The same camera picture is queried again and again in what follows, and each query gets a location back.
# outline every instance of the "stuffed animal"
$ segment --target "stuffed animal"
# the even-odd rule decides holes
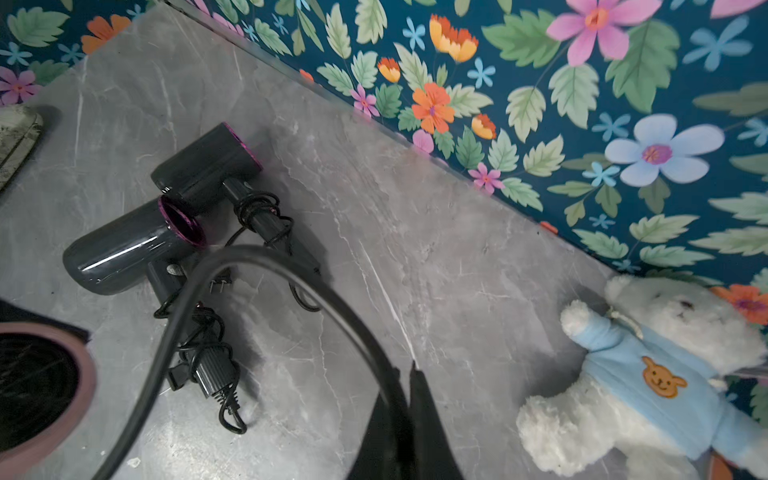
[[[617,276],[605,298],[615,321],[579,300],[561,315],[565,334],[589,350],[576,383],[520,409],[520,439],[535,464],[571,476],[616,447],[630,480],[694,480],[689,458],[712,446],[768,479],[768,430],[717,388],[727,373],[763,363],[760,332],[692,283]]]

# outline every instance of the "blue flower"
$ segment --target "blue flower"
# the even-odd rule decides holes
[[[707,59],[704,61],[704,70],[715,71],[720,66],[720,59],[723,55],[728,57],[743,57],[752,51],[752,43],[747,40],[733,40],[750,23],[749,17],[741,15],[735,18],[717,38],[711,30],[699,28],[691,36],[690,41],[701,47],[689,51],[683,57],[683,63],[693,63],[704,55]]]
[[[628,259],[624,259],[621,262],[616,261],[611,263],[614,264],[616,266],[616,270],[620,272],[635,273],[640,269],[640,267],[632,265],[632,262]]]
[[[592,162],[592,170],[581,172],[581,176],[584,178],[594,178],[594,180],[592,180],[592,187],[597,187],[600,184],[615,187],[616,180],[614,180],[612,176],[619,173],[619,170],[621,169],[616,165],[611,165],[603,170],[603,166],[600,165],[600,162]]]
[[[589,217],[589,221],[592,222],[593,227],[602,227],[607,230],[611,225],[615,225],[616,222],[608,219],[608,215],[600,214],[599,217]]]
[[[256,38],[256,32],[253,30],[253,25],[249,25],[246,22],[243,22],[243,32],[248,35],[251,41],[258,41],[258,38]]]
[[[134,3],[134,9],[126,10],[125,13],[129,14],[133,18],[136,18],[137,16],[141,15],[141,7],[138,5],[138,3]]]
[[[70,60],[72,60],[72,63],[78,63],[81,58],[85,58],[85,53],[78,51],[80,50],[80,44],[78,43],[73,43],[72,48],[58,44],[58,49],[64,52],[61,56],[61,61],[64,63],[68,63]]]
[[[475,88],[480,88],[482,86],[482,82],[485,82],[486,85],[489,87],[493,86],[493,80],[489,77],[489,75],[493,75],[496,73],[496,67],[490,66],[488,68],[482,67],[482,60],[480,60],[480,57],[477,57],[475,59],[475,68],[476,70],[470,70],[467,72],[467,76],[470,78],[477,78],[478,80],[475,82]]]
[[[31,53],[28,51],[19,51],[18,45],[12,41],[8,43],[8,50],[0,50],[0,55],[8,57],[8,60],[6,60],[5,63],[8,65],[13,65],[14,63],[18,62],[20,65],[24,65],[25,67],[29,65],[29,62],[26,61],[25,58],[30,58],[32,56]]]
[[[272,18],[275,19],[275,28],[277,28],[277,31],[279,31],[283,35],[288,35],[288,29],[286,28],[286,21],[283,17],[278,17],[275,14],[272,14]]]
[[[402,34],[406,38],[411,39],[411,50],[416,50],[416,44],[419,45],[419,48],[424,50],[425,47],[424,47],[424,41],[422,40],[422,37],[427,32],[427,29],[424,28],[424,25],[419,25],[418,27],[414,27],[413,20],[411,20],[410,17],[406,18],[406,22],[408,22],[408,28],[404,28],[402,30]]]
[[[756,147],[764,147],[768,141],[768,125],[759,118],[751,118],[746,122],[746,126],[749,130],[742,132],[737,137],[739,140],[746,140],[747,138],[755,138]]]
[[[602,123],[593,126],[592,131],[604,131],[603,141],[609,141],[611,135],[622,138],[629,137],[627,129],[622,127],[629,123],[630,118],[629,114],[623,114],[616,121],[613,121],[608,113],[603,112],[600,114],[600,121]]]

